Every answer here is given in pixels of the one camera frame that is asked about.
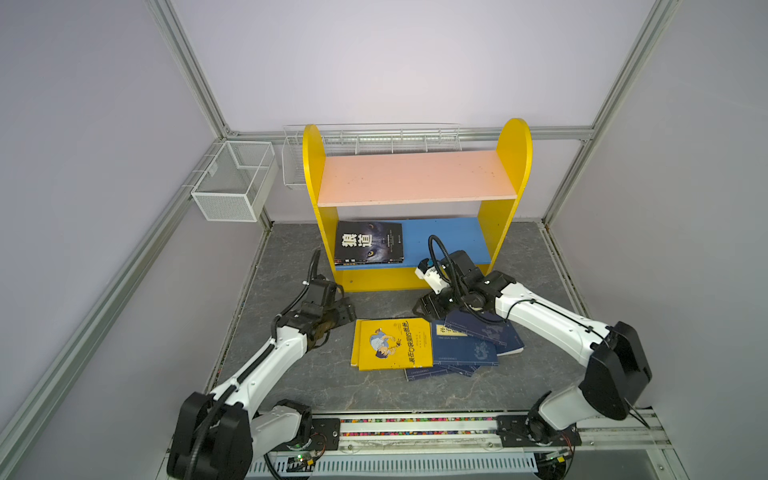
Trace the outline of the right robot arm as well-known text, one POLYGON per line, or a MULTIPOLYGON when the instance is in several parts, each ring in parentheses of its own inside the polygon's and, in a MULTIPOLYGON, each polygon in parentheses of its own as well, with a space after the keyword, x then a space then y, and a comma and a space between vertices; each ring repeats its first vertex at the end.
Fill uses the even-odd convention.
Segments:
POLYGON ((652 379, 637 331, 608 325, 550 302, 500 271, 481 272, 463 250, 449 252, 436 235, 415 270, 430 287, 414 307, 427 320, 463 314, 489 327, 523 326, 569 354, 585 369, 582 380, 543 394, 529 410, 523 432, 548 445, 582 420, 637 418, 635 404, 652 379))

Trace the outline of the yellow cartoon book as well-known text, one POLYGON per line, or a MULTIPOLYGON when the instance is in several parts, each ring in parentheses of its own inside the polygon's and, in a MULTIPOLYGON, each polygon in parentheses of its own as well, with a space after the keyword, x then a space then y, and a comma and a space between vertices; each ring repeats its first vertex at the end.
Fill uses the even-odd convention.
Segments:
POLYGON ((426 320, 362 320, 359 371, 432 366, 431 325, 426 320))
POLYGON ((361 324, 362 324, 362 320, 360 320, 360 319, 358 319, 355 322, 354 340, 353 340, 352 353, 351 353, 351 359, 350 359, 350 365, 352 367, 357 367, 359 365, 360 342, 361 342, 361 324))

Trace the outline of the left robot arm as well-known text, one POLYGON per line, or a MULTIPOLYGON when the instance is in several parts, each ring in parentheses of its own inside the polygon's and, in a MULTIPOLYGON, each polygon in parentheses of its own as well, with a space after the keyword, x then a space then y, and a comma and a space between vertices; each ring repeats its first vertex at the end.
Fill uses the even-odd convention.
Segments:
POLYGON ((312 409, 281 400, 259 408, 284 374, 332 330, 356 319, 339 284, 318 271, 312 254, 300 293, 273 318, 262 347, 231 377, 208 393, 194 392, 182 403, 172 436, 166 472, 173 479, 242 479, 257 456, 279 446, 312 442, 312 409))

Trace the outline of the dark wolf cover book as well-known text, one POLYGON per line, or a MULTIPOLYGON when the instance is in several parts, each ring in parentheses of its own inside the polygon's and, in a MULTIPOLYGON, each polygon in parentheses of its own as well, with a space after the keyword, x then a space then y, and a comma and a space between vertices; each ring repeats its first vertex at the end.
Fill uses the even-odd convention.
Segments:
POLYGON ((395 264, 404 260, 403 227, 397 222, 340 221, 336 230, 337 266, 395 264))

